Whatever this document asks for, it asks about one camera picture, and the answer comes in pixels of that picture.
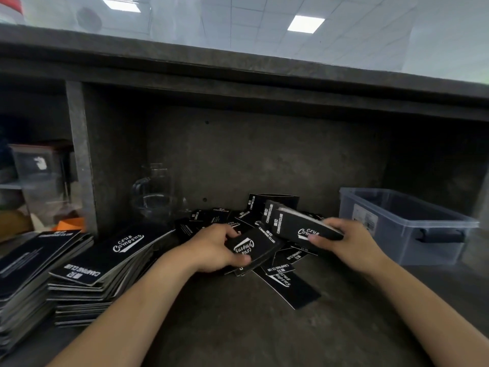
ceiling light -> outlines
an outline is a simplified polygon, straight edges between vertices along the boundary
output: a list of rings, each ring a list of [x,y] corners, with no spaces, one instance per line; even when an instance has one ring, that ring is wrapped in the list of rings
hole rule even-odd
[[[323,18],[296,15],[287,30],[293,32],[314,33],[323,22]]]
[[[112,10],[141,12],[136,0],[102,0]]]

plastic container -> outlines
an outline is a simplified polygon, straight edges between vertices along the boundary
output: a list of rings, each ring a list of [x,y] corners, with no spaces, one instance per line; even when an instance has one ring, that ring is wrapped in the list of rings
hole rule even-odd
[[[400,265],[453,265],[479,222],[390,189],[341,188],[339,217],[358,220]]]
[[[60,219],[70,216],[70,152],[67,140],[36,144],[10,144],[29,213],[45,228],[52,228]]]

plastic bin handle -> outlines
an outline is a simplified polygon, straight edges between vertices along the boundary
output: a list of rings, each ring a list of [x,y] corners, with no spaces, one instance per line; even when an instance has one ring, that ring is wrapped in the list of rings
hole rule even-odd
[[[463,243],[465,234],[461,230],[457,233],[428,233],[426,229],[420,229],[423,237],[416,238],[417,241],[423,243]]]

white sticker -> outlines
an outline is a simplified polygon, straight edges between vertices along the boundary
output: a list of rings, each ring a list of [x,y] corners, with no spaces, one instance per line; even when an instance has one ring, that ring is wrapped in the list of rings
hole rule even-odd
[[[353,214],[351,215],[351,219],[361,222],[363,226],[367,228],[372,237],[375,235],[378,221],[377,215],[372,214],[370,211],[355,203],[353,206]]]

right hand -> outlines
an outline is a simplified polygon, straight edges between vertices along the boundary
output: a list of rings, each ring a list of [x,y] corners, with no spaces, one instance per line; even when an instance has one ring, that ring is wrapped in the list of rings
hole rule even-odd
[[[323,223],[341,230],[345,234],[343,239],[330,241],[318,235],[309,234],[309,241],[319,248],[333,252],[353,270],[371,275],[382,263],[390,260],[360,222],[329,218],[325,219]]]

